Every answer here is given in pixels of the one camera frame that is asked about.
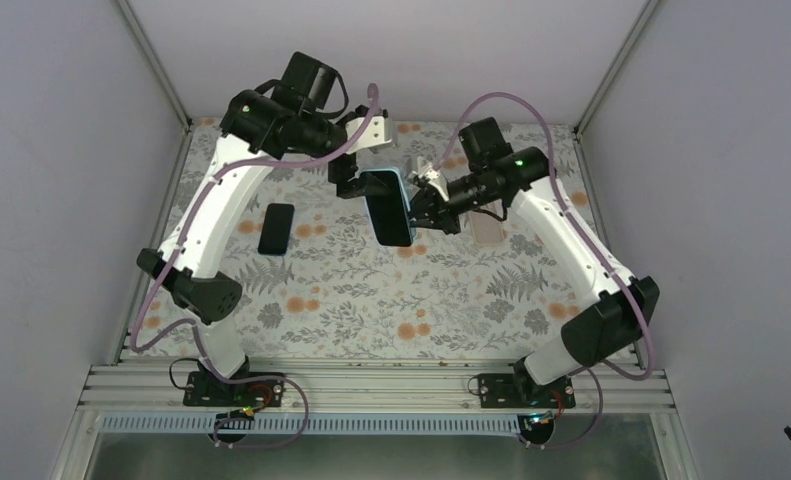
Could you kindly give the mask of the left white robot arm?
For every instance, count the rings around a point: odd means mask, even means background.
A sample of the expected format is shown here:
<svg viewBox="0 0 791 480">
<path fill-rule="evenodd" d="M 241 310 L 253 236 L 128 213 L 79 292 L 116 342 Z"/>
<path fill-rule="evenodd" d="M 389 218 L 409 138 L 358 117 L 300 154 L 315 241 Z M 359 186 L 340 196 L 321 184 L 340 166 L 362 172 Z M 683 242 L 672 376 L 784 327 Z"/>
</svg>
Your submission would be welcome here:
<svg viewBox="0 0 791 480">
<path fill-rule="evenodd" d="M 325 106 L 333 86 L 345 84 L 334 68 L 294 53 L 281 77 L 236 94 L 219 128 L 206 173 L 172 233 L 137 257 L 152 284 L 130 327 L 129 348 L 142 353 L 179 327 L 192 331 L 196 387 L 226 405 L 241 402 L 249 383 L 281 383 L 253 375 L 231 315 L 242 286 L 219 265 L 241 214 L 275 169 L 303 169 L 352 160 L 390 139 L 390 123 L 376 84 L 354 111 Z"/>
</svg>

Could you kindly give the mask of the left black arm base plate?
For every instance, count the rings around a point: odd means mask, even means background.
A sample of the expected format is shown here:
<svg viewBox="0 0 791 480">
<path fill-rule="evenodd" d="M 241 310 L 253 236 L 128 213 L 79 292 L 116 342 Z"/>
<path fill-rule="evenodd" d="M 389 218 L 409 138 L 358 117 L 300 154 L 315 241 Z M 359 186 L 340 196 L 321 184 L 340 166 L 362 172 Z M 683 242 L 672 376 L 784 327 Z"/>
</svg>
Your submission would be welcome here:
<svg viewBox="0 0 791 480">
<path fill-rule="evenodd" d="M 280 407 L 285 382 L 275 376 L 243 384 L 219 381 L 208 372 L 191 372 L 182 404 L 187 407 L 261 408 Z"/>
</svg>

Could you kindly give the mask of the blue phone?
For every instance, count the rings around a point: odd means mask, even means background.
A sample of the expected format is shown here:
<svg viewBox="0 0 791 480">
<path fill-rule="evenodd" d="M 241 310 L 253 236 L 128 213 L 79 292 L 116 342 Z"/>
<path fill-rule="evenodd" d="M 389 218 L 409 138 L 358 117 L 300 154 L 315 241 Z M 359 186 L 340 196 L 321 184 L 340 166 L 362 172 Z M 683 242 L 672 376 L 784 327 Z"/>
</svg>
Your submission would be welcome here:
<svg viewBox="0 0 791 480">
<path fill-rule="evenodd" d="M 286 203 L 271 203 L 265 210 L 257 251 L 265 256 L 287 253 L 295 207 Z"/>
</svg>

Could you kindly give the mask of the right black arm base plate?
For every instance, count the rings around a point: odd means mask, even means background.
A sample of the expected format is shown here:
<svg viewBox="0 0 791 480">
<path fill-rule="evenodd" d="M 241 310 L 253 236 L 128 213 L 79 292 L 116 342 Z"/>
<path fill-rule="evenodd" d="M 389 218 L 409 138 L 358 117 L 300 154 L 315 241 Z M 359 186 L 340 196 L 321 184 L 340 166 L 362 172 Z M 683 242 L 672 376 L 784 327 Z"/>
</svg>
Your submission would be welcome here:
<svg viewBox="0 0 791 480">
<path fill-rule="evenodd" d="M 559 409 L 576 406 L 574 387 L 567 376 L 547 385 L 537 385 L 527 375 L 509 373 L 482 373 L 475 379 L 483 409 Z"/>
</svg>

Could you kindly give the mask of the beige phone case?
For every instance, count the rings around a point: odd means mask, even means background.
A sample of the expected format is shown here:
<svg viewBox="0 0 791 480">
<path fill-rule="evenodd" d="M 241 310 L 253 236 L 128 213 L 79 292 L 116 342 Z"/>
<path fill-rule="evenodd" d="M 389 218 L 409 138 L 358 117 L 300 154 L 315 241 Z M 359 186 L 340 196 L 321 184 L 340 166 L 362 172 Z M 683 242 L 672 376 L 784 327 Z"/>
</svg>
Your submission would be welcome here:
<svg viewBox="0 0 791 480">
<path fill-rule="evenodd" d="M 482 213 L 469 212 L 468 220 L 474 242 L 478 246 L 494 246 L 504 241 L 502 223 L 497 219 Z"/>
</svg>

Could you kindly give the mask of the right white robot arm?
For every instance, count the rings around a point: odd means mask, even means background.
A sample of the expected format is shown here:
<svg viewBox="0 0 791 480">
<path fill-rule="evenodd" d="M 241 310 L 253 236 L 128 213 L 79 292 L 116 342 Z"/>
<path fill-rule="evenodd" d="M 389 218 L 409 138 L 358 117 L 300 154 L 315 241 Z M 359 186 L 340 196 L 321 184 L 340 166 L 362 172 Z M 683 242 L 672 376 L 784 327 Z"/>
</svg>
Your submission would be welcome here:
<svg viewBox="0 0 791 480">
<path fill-rule="evenodd" d="M 412 225 L 457 234 L 462 214 L 498 201 L 535 231 L 583 304 L 557 337 L 514 363 L 515 399 L 536 407 L 558 391 L 559 380 L 637 340 L 649 344 L 658 285 L 633 274 L 597 238 L 566 196 L 552 160 L 537 147 L 514 150 L 492 117 L 462 128 L 459 140 L 469 165 L 464 177 L 448 180 L 429 160 L 411 161 L 408 180 L 418 188 Z"/>
</svg>

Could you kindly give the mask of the black phone light-blue case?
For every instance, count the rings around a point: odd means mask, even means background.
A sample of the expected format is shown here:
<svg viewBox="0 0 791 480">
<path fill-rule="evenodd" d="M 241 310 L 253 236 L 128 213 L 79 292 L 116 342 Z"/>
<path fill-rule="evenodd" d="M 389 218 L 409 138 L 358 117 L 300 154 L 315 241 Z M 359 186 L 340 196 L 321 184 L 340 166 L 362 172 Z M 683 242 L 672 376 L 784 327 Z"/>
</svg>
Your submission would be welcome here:
<svg viewBox="0 0 791 480">
<path fill-rule="evenodd" d="M 365 204 L 377 243 L 387 247 L 410 247 L 414 229 L 409 219 L 409 201 L 399 170 L 380 168 L 360 174 L 365 181 Z"/>
</svg>

